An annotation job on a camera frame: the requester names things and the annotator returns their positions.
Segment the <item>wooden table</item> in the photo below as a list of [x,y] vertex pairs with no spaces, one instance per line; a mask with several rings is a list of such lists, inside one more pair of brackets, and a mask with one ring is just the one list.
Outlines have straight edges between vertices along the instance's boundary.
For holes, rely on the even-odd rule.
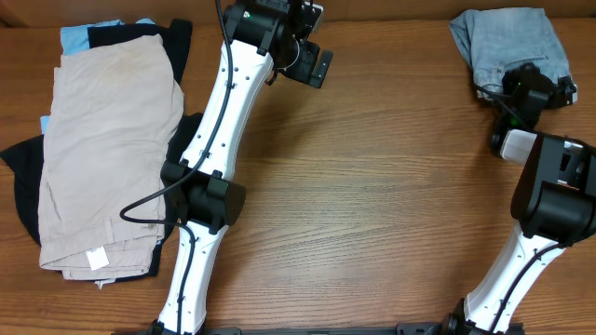
[[[579,103],[540,130],[596,143],[596,20],[554,20]],[[390,327],[439,321],[482,280],[512,228],[522,167],[489,153],[493,117],[447,21],[333,23],[313,40],[335,53],[322,89],[264,87],[238,153],[248,188],[220,247],[208,327]],[[0,30],[0,148],[39,133],[59,65],[59,31]],[[195,28],[187,113],[207,104],[217,27]],[[104,287],[38,266],[0,165],[0,333],[107,334],[146,328],[166,300],[177,234],[158,277]],[[593,333],[596,238],[556,260],[514,320],[528,334]]]

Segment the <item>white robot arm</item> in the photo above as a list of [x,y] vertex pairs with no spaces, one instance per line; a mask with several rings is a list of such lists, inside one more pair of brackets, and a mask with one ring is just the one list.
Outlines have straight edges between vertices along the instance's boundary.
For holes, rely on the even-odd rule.
[[507,134],[501,156],[524,164],[511,201],[513,231],[480,285],[443,320],[437,334],[523,334],[510,329],[509,322],[530,287],[565,248],[596,232],[591,147],[515,129]]
[[[215,254],[244,203],[245,190],[232,183],[232,179],[238,145],[252,105],[272,70],[273,80],[277,73],[282,73],[311,87],[322,85],[332,53],[323,51],[318,61],[319,47],[307,41],[308,35],[319,26],[322,13],[321,6],[305,6],[302,0],[242,1],[225,11],[225,31],[233,40],[230,51],[234,65],[230,67],[227,45],[223,43],[217,79],[200,126],[184,151],[181,164],[167,163],[162,169],[162,179],[167,185],[196,174],[172,192],[174,203],[186,213],[181,221],[192,231],[194,241],[186,230],[180,230],[168,300],[150,331],[196,334],[203,326]],[[232,83],[227,82],[230,70]],[[228,86],[231,87],[229,100],[223,107]],[[225,113],[217,125],[221,110]],[[204,154],[212,136],[212,145]],[[197,164],[196,171],[189,169]],[[182,303],[179,303],[180,292],[183,292]]]
[[[234,59],[234,84],[230,100],[220,129],[215,135],[215,145],[210,149],[209,156],[198,171],[210,175],[213,171],[221,172],[222,179],[231,181],[234,177],[234,164],[236,162],[237,147],[246,122],[251,113],[254,100],[263,86],[266,77],[273,68],[273,59],[269,53],[264,56],[257,53],[257,47],[241,41],[235,41],[230,46]],[[193,167],[202,154],[207,140],[214,130],[214,125],[224,100],[225,86],[227,85],[227,56],[225,46],[222,46],[220,70],[215,80],[209,103],[201,124],[193,140],[184,151],[182,160]],[[189,283],[184,290],[183,322],[181,333],[195,334],[205,321],[207,287],[209,285],[211,270],[215,262],[215,254],[219,247],[228,225],[224,225],[216,234],[210,234],[210,228],[195,221],[188,221],[186,225],[193,231],[196,239],[195,254],[186,282]],[[164,309],[159,314],[159,322],[165,329],[176,330],[178,318],[178,292],[182,282],[183,272],[188,262],[190,244],[188,233],[180,230],[180,245],[178,258],[169,289],[168,300]]]

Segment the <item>denim jeans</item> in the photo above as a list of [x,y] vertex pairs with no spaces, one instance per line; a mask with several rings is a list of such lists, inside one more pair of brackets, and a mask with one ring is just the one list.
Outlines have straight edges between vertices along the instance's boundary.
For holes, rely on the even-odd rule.
[[[449,28],[474,73],[474,83],[501,93],[505,72],[526,62],[554,84],[569,74],[569,61],[542,8],[467,10]],[[479,97],[488,98],[478,92]]]

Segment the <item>beige shorts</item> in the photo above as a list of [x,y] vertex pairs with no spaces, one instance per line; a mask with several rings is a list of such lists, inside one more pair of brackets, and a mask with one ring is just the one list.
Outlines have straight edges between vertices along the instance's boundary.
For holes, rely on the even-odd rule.
[[[182,114],[159,35],[62,56],[44,138],[42,268],[87,280],[148,272],[164,227],[122,221],[119,212],[163,187],[159,172]],[[163,197],[129,215],[164,219]],[[102,246],[109,264],[91,271],[86,251]]]

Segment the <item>clothing tag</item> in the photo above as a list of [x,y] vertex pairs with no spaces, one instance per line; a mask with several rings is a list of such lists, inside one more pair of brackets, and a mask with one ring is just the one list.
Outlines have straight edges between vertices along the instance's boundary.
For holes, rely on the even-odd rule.
[[98,288],[102,289],[104,285],[106,284],[112,284],[115,283],[115,278],[112,279],[103,279],[103,280],[96,280],[95,281],[95,285],[97,285]]
[[91,265],[91,271],[101,269],[110,263],[103,246],[87,250],[87,258],[89,259],[89,265]]

